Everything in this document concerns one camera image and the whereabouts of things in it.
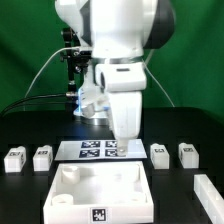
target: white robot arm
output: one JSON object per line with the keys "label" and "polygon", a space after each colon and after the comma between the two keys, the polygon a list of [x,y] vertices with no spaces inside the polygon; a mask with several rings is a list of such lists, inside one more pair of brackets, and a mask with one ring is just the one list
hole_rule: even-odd
{"label": "white robot arm", "polygon": [[[87,91],[91,100],[86,100],[85,97],[85,101],[81,102],[84,114],[94,116],[94,107],[99,106],[99,101],[108,104],[107,116],[117,140],[117,152],[120,156],[127,154],[128,141],[137,138],[140,131],[141,91],[146,88],[146,76],[141,61],[143,47],[159,48],[173,32],[172,9],[169,8],[168,1],[56,0],[55,2],[59,17],[74,30],[81,46],[92,47],[94,66],[92,68],[90,65],[89,70],[93,71],[92,76],[94,75],[95,79],[86,77],[85,80],[89,83],[87,86],[91,86],[89,88],[91,91]],[[162,7],[168,8],[165,17],[170,18],[165,22],[167,23],[165,28],[159,27],[163,29],[165,35],[156,38],[160,33],[156,23],[162,24],[161,17],[164,17],[158,11]]]}

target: white box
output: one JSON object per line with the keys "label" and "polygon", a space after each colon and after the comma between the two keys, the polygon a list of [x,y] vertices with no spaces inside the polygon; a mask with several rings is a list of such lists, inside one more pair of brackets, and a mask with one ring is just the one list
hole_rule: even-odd
{"label": "white box", "polygon": [[34,171],[49,171],[53,160],[52,147],[39,147],[33,157]]}
{"label": "white box", "polygon": [[194,176],[194,191],[212,223],[224,224],[224,200],[205,174]]}
{"label": "white box", "polygon": [[5,172],[21,172],[26,162],[26,149],[22,146],[12,148],[4,158]]}
{"label": "white box", "polygon": [[151,145],[150,158],[155,169],[169,169],[170,155],[164,145]]}
{"label": "white box", "polygon": [[181,143],[179,145],[179,159],[185,169],[199,167],[199,155],[192,144]]}
{"label": "white box", "polygon": [[142,162],[60,164],[43,209],[45,224],[151,223],[154,216]]}

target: white cable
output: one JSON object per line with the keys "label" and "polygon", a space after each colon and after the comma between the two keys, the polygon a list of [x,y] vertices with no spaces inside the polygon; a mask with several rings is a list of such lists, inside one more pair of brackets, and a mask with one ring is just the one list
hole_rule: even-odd
{"label": "white cable", "polygon": [[173,101],[170,99],[169,95],[167,94],[166,90],[162,87],[162,85],[157,81],[157,79],[153,76],[153,74],[149,71],[147,68],[145,62],[143,61],[143,64],[145,66],[146,71],[148,72],[149,76],[152,77],[152,79],[156,82],[156,84],[159,86],[159,88],[163,91],[163,93],[166,95],[167,99],[170,101],[171,105],[175,107]]}
{"label": "white cable", "polygon": [[43,67],[40,69],[40,71],[37,73],[37,75],[34,77],[32,83],[30,84],[29,89],[26,92],[25,98],[27,98],[28,94],[30,93],[31,89],[33,88],[34,83],[36,82],[36,80],[39,78],[39,76],[41,75],[41,73],[43,72],[43,70],[47,67],[47,65],[50,63],[50,61],[60,52],[62,51],[66,51],[66,50],[79,50],[79,47],[66,47],[66,48],[62,48],[58,51],[56,51],[54,54],[51,55],[51,57],[47,60],[47,62],[43,65]]}
{"label": "white cable", "polygon": [[146,64],[146,65],[148,65],[149,62],[151,61],[154,52],[155,52],[155,49],[150,50],[150,52],[149,52],[147,58],[145,59],[145,64]]}

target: green backdrop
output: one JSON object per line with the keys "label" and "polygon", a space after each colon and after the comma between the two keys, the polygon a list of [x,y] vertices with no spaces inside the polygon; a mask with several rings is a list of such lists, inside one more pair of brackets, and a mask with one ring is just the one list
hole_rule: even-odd
{"label": "green backdrop", "polygon": [[[175,34],[155,51],[149,68],[176,106],[201,108],[224,123],[224,1],[171,2],[176,12]],[[23,98],[48,57],[64,46],[60,36],[64,27],[53,0],[1,0],[0,109]],[[60,93],[66,88],[66,64],[57,57],[31,95]],[[150,78],[143,96],[144,107],[170,107]]]}

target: white rectangular block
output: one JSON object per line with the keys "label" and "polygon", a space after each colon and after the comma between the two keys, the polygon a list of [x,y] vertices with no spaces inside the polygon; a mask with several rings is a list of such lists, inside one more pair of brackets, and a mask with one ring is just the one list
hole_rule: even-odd
{"label": "white rectangular block", "polygon": [[224,224],[224,200],[207,175],[194,176],[194,191],[214,224]]}
{"label": "white rectangular block", "polygon": [[33,157],[34,171],[49,171],[53,160],[52,147],[39,147]]}
{"label": "white rectangular block", "polygon": [[5,172],[21,172],[26,162],[26,149],[22,146],[12,148],[4,158]]}
{"label": "white rectangular block", "polygon": [[185,169],[199,167],[199,154],[192,144],[181,143],[179,145],[178,155]]}
{"label": "white rectangular block", "polygon": [[151,145],[150,157],[155,169],[169,169],[170,155],[164,145]]}

